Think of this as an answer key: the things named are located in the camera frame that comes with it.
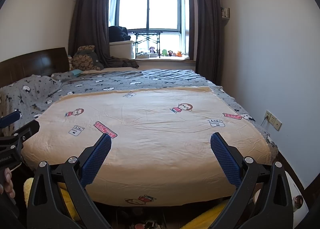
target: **electrical socket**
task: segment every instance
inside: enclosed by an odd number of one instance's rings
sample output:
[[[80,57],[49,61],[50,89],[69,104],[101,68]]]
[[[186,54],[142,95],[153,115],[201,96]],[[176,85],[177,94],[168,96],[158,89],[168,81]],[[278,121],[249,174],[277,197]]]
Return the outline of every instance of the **electrical socket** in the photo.
[[[269,111],[266,111],[266,114],[264,115],[264,117],[267,117],[267,120],[270,120],[271,117],[271,113]]]
[[[276,130],[279,130],[282,125],[282,122],[278,119],[275,120],[275,123],[273,123],[273,126],[276,128]]]
[[[269,122],[273,125],[275,123],[275,121],[276,121],[276,117],[271,114],[271,116],[269,118]]]

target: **finger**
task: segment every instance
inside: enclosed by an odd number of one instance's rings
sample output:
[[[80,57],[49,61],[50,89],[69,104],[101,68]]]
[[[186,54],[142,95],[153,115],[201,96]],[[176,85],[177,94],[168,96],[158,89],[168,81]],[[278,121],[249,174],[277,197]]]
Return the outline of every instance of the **finger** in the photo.
[[[6,183],[6,184],[5,184],[4,190],[5,190],[7,193],[10,193],[10,192],[13,190],[13,184],[12,184],[12,181],[11,181],[11,180],[10,180],[9,183]]]
[[[9,183],[12,177],[12,174],[9,168],[6,168],[4,170],[4,177],[5,177],[5,180]]]
[[[12,189],[12,191],[9,193],[9,196],[11,198],[14,198],[16,196],[16,193],[15,193],[14,189]]]

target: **gray patterned bedding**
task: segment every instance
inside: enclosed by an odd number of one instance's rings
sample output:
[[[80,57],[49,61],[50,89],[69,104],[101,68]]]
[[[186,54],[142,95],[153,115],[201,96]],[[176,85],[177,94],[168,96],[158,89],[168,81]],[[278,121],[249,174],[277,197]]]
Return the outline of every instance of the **gray patterned bedding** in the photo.
[[[191,70],[147,70],[128,72],[106,72],[82,74],[75,77],[72,72],[53,74],[51,77],[32,75],[0,89],[0,116],[15,110],[21,112],[20,120],[3,129],[3,135],[12,132],[29,121],[38,118],[61,96],[74,93],[92,93],[109,90],[134,90],[179,86],[209,86],[212,91],[243,118],[251,122],[265,138],[271,159],[278,153],[269,133],[227,95],[221,86],[216,86]]]

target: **wooden bed frame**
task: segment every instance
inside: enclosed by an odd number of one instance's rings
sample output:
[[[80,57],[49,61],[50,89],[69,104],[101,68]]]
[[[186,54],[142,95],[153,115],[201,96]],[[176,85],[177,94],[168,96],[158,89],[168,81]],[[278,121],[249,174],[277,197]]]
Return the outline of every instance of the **wooden bed frame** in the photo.
[[[0,62],[0,88],[32,74],[51,76],[67,71],[69,62],[64,47],[26,53]]]

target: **beige bed sheet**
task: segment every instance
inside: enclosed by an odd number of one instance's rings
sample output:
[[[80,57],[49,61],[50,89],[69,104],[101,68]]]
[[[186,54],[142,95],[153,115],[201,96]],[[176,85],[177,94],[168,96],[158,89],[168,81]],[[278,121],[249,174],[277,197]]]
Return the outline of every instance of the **beige bed sheet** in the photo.
[[[209,87],[109,91],[65,96],[39,118],[24,144],[31,167],[64,163],[102,133],[111,151],[87,191],[114,206],[174,206],[229,196],[234,191],[211,148],[220,132],[229,145],[270,163],[261,134]]]

